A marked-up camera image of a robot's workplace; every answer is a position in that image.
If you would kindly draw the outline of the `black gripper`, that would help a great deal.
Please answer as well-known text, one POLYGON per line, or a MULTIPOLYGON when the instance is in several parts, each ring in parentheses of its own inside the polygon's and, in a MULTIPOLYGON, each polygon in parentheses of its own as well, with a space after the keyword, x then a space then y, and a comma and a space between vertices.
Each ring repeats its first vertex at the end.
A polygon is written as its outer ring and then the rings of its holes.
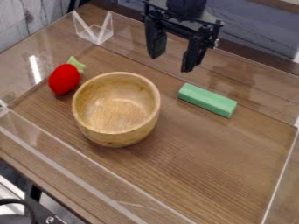
POLYGON ((167 34, 156 18, 165 28, 176 35, 188 37, 193 33, 205 36, 189 38, 187 51, 181 59, 181 72, 188 73, 201 63, 207 47, 215 49, 219 46, 219 33, 224 22, 208 13, 205 7, 208 0, 140 0, 144 4, 144 34, 146 52, 152 59, 164 54, 167 34))

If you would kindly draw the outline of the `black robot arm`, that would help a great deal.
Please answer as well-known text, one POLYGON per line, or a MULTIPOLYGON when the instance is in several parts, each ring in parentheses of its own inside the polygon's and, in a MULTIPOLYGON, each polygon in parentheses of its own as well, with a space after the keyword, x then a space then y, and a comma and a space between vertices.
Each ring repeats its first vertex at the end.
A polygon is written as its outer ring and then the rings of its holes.
POLYGON ((201 63, 205 52, 219 46, 224 22, 205 11, 208 0, 141 0, 146 52, 152 59, 165 52, 167 33, 188 40, 181 72, 201 63))

